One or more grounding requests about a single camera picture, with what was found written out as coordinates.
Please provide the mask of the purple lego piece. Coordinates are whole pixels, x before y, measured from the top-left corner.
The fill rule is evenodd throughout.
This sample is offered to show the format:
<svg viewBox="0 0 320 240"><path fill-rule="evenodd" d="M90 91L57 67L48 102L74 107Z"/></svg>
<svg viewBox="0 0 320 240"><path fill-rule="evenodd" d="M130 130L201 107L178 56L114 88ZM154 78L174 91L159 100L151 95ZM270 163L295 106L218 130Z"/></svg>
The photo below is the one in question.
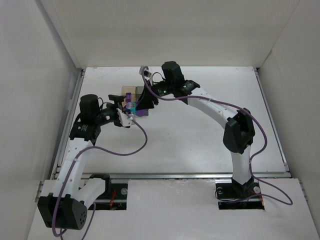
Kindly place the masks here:
<svg viewBox="0 0 320 240"><path fill-rule="evenodd" d="M147 117L149 115L149 110L148 109L136 110L135 115L139 118Z"/></svg>

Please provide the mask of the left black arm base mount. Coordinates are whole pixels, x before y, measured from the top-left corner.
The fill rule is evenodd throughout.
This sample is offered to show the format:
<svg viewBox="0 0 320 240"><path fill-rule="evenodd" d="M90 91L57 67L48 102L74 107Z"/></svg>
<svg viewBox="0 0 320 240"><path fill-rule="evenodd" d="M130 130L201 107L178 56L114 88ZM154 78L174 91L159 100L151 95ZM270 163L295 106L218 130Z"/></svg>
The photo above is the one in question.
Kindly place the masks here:
<svg viewBox="0 0 320 240"><path fill-rule="evenodd" d="M112 182L110 190L102 193L94 202L96 211L125 211L127 209L128 182Z"/></svg>

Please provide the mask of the purple and teal lego stack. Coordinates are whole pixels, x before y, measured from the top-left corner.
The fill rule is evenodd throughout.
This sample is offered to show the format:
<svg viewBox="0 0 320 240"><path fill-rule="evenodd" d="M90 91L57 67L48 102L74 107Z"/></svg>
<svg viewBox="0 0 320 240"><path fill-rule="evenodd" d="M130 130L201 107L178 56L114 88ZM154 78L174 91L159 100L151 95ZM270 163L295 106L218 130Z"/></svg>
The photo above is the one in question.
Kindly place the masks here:
<svg viewBox="0 0 320 240"><path fill-rule="evenodd" d="M132 114L136 114L136 102L131 92L125 94L125 108L130 110Z"/></svg>

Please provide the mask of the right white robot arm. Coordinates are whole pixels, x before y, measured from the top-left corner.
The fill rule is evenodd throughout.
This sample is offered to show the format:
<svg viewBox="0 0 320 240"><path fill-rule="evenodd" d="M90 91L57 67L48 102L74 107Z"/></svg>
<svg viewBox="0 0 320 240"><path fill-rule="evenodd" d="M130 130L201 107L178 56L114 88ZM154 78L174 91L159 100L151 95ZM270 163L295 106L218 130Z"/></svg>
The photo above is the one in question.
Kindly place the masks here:
<svg viewBox="0 0 320 240"><path fill-rule="evenodd" d="M244 109L219 102L193 80L186 80L181 67L175 61L167 61L162 66L162 81L153 82L153 74L148 66L142 66L144 88L137 103L137 110L152 109L159 99L167 95L194 107L215 120L224 130L222 142L230 151L232 160L232 198L245 198L250 193L254 179L250 172L250 153L255 129L249 112Z"/></svg>

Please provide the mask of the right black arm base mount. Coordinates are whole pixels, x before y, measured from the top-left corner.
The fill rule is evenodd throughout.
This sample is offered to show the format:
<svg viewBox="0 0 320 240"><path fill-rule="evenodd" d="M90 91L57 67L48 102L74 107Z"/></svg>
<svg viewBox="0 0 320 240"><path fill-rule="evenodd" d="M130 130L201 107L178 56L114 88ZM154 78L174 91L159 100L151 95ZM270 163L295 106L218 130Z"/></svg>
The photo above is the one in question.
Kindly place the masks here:
<svg viewBox="0 0 320 240"><path fill-rule="evenodd" d="M232 182L216 182L215 197L219 210L264 210L264 202L260 196L261 189L254 181L245 191L236 188Z"/></svg>

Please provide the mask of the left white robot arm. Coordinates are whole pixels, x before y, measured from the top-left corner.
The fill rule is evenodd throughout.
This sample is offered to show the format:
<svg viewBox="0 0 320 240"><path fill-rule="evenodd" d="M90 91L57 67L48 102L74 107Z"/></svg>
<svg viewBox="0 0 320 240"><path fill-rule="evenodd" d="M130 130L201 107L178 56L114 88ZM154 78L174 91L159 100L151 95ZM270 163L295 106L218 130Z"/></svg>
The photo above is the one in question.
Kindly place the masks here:
<svg viewBox="0 0 320 240"><path fill-rule="evenodd" d="M99 105L95 94L80 98L80 112L71 128L67 153L55 185L48 196L41 196L37 203L47 228L81 230L88 209L109 186L109 175L93 176L86 185L80 186L89 160L84 149L95 146L103 125L121 126L119 114L125 97L110 94L108 98L110 101L105 107Z"/></svg>

